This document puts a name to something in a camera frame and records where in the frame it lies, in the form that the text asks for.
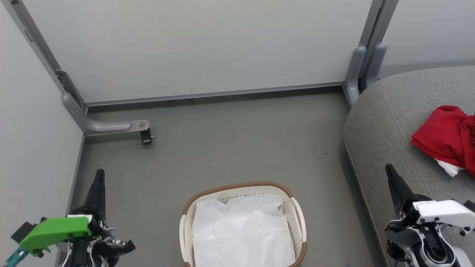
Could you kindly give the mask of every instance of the gray carpet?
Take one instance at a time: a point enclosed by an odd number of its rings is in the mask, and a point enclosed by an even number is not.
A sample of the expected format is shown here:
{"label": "gray carpet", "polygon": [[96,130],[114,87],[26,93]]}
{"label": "gray carpet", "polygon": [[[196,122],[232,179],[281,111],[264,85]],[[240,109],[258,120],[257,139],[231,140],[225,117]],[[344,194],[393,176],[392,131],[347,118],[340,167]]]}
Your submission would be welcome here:
{"label": "gray carpet", "polygon": [[118,267],[183,266],[178,228],[186,202],[200,191],[248,181],[276,181],[299,201],[307,226],[303,267],[383,266],[342,143],[344,94],[269,96],[90,114],[147,119],[154,135],[150,146],[136,134],[88,139],[84,146],[72,206],[104,169],[107,222],[137,246]]}

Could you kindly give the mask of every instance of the white robot part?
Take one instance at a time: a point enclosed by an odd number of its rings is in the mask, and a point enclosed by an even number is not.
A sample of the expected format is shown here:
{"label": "white robot part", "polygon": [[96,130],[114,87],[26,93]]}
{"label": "white robot part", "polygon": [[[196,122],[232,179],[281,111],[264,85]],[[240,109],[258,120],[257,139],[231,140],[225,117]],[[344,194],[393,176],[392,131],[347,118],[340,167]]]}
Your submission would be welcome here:
{"label": "white robot part", "polygon": [[475,213],[454,200],[414,203],[414,207],[420,214],[417,224],[436,221],[461,228],[475,227]]}

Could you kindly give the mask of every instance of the gray upholstery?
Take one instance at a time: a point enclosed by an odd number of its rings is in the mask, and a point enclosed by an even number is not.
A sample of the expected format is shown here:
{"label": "gray upholstery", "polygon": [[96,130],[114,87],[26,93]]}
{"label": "gray upholstery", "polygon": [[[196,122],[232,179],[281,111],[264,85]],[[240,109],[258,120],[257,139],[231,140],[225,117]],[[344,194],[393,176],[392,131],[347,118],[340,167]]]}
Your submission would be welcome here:
{"label": "gray upholstery", "polygon": [[[377,232],[381,249],[384,228],[395,219],[384,166],[392,163],[415,193],[435,200],[475,201],[475,179],[465,170],[451,178],[410,143],[411,135],[440,105],[475,111],[475,67],[449,67],[390,76],[365,90],[351,109],[344,140]],[[475,233],[461,237],[445,232],[475,265]],[[392,260],[383,252],[387,264]]]}

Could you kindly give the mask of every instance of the white cloth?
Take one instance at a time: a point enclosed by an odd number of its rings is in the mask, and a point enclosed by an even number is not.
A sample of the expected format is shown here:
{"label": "white cloth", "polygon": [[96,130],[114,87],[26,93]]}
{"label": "white cloth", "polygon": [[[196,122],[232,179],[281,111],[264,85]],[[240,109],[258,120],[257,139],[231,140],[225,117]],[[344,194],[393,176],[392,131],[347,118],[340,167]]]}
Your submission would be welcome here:
{"label": "white cloth", "polygon": [[461,167],[457,167],[453,164],[450,164],[450,163],[447,163],[447,162],[443,162],[443,161],[440,161],[440,160],[436,160],[437,163],[439,163],[439,165],[444,168],[444,170],[448,173],[448,175],[450,175],[450,177],[454,177],[457,175],[458,171],[459,170],[465,170],[465,168],[461,168]]}
{"label": "white cloth", "polygon": [[282,199],[256,195],[197,203],[192,224],[196,267],[287,267],[294,246]]}

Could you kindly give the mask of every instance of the white laundry basket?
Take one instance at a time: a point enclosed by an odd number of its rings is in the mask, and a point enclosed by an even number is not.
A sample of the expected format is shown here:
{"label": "white laundry basket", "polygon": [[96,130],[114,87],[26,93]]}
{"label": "white laundry basket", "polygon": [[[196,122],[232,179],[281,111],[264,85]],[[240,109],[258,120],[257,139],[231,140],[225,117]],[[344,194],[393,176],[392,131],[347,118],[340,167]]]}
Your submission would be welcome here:
{"label": "white laundry basket", "polygon": [[267,181],[240,183],[214,188],[201,192],[188,201],[180,220],[180,248],[185,267],[195,267],[191,226],[196,204],[199,201],[212,199],[227,203],[228,200],[233,198],[265,194],[278,196],[284,202],[283,212],[287,218],[295,251],[295,262],[290,267],[299,266],[307,251],[307,230],[302,209],[289,189],[279,183]]}

